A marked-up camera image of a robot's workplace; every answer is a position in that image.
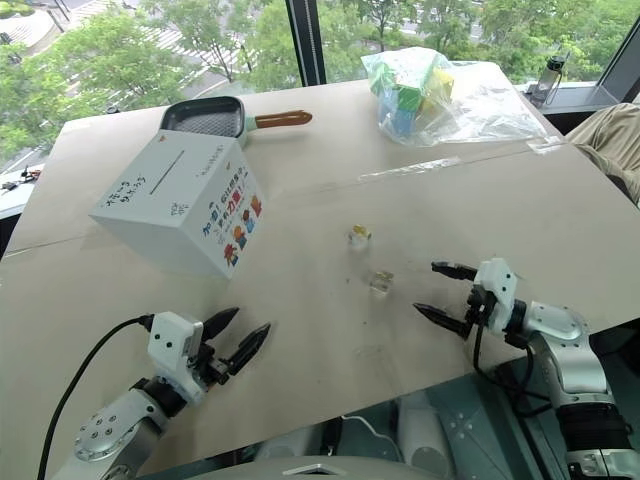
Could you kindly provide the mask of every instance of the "white table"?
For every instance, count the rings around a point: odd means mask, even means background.
[[[422,301],[462,314],[468,284],[432,274],[434,259],[476,264],[503,256],[522,277],[522,299],[569,305],[594,330],[637,316],[638,211],[573,147],[545,155],[525,142],[407,149],[379,133],[364,82],[244,100],[249,114],[306,108],[314,120],[250,134],[246,155],[269,201],[226,289],[219,280],[158,271],[86,216],[151,138],[163,109],[65,126],[0,263],[2,478],[34,476],[46,425],[79,362],[110,326],[143,312],[204,319],[242,307],[219,339],[222,353],[255,326],[273,324],[237,378],[175,420],[149,470],[471,371],[462,342],[411,307]],[[460,163],[357,181],[452,157]],[[364,260],[346,247],[354,223],[374,234]],[[396,273],[382,299],[360,279],[378,267]],[[152,373],[146,332],[125,332],[106,345],[72,395],[50,472],[86,417]],[[491,338],[485,352],[487,365],[518,355]]]

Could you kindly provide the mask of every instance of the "cardboard box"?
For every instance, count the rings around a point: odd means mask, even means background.
[[[236,139],[160,130],[90,216],[163,269],[231,278],[262,203]]]

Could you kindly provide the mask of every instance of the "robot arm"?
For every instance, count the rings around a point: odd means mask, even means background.
[[[587,324],[577,313],[515,298],[517,277],[494,258],[478,270],[434,262],[434,271],[473,281],[465,322],[430,305],[414,306],[434,323],[467,338],[474,324],[518,348],[532,348],[541,364],[551,404],[567,445],[571,478],[640,479],[640,455],[631,448],[598,357],[589,345]]]
[[[169,419],[186,405],[197,405],[214,384],[224,384],[256,354],[270,325],[251,332],[228,360],[214,357],[206,342],[220,333],[238,312],[231,308],[206,322],[164,312],[153,316],[148,353],[156,374],[99,410],[81,427],[73,454],[54,480],[135,478],[149,458]]]

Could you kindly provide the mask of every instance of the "pan handle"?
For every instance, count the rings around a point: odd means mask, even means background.
[[[304,110],[291,110],[289,112],[272,113],[270,115],[257,115],[255,117],[256,128],[284,127],[289,125],[304,125],[309,123],[313,115]]]

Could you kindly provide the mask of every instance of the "black cable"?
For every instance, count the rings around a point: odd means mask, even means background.
[[[140,324],[146,327],[146,325],[149,323],[151,318],[153,318],[153,315],[143,315],[141,317],[132,318],[131,320],[127,320],[126,322],[122,322],[121,324],[116,325],[104,337],[102,337],[98,343],[96,343],[96,346],[93,347],[93,349],[89,352],[89,354],[83,360],[82,364],[80,365],[80,368],[78,368],[78,371],[76,372],[73,379],[71,380],[71,383],[69,383],[69,386],[62,394],[62,398],[60,398],[60,401],[58,402],[58,406],[53,412],[53,416],[51,417],[51,421],[49,422],[49,428],[47,429],[47,434],[44,438],[44,445],[42,447],[42,455],[40,457],[40,467],[38,468],[37,480],[44,480],[45,474],[47,472],[47,462],[49,460],[51,442],[53,441],[53,434],[56,430],[56,425],[58,424],[60,415],[62,414],[62,409],[67,403],[67,400],[69,400],[69,397],[73,392],[73,389],[76,388],[76,385],[80,381],[80,377],[82,377],[82,374],[89,366],[89,363],[91,362],[91,360],[93,360],[93,357],[96,356],[96,354],[98,353],[98,350],[100,350],[102,346],[105,343],[107,343],[107,341],[111,337],[113,337],[116,333],[118,333],[118,331],[122,330],[125,327],[128,327],[129,325],[134,325],[134,324]]]
[[[506,383],[500,382],[498,380],[496,380],[495,378],[491,378],[486,372],[482,371],[482,369],[480,368],[480,346],[482,345],[482,332],[484,330],[484,324],[480,323],[478,324],[478,330],[476,331],[476,341],[475,341],[475,345],[473,347],[473,368],[474,370],[478,373],[478,375],[480,375],[482,378],[484,378],[485,380],[487,380],[488,382],[497,385],[498,387],[504,389],[504,390],[509,390],[512,392],[516,392],[520,395],[527,395],[529,397],[533,397],[533,398],[538,398],[540,400],[549,400],[549,397],[545,396],[545,395],[541,395],[539,393],[536,392],[530,392],[526,389],[526,384],[521,383],[518,386],[513,386],[513,385],[508,385]]]
[[[520,400],[522,399],[522,394],[527,388],[527,385],[529,385],[529,381],[531,380],[531,376],[533,375],[533,352],[531,351],[531,347],[529,345],[525,345],[525,348],[527,350],[527,370],[525,371],[524,377],[522,377],[522,381],[520,382],[520,391],[516,392],[511,399],[511,409],[513,410],[513,413],[518,417],[531,418],[541,414],[542,412],[546,412],[547,410],[551,409],[552,406],[551,403],[547,402],[541,407],[534,408],[533,410],[529,411],[522,411],[518,408]]]

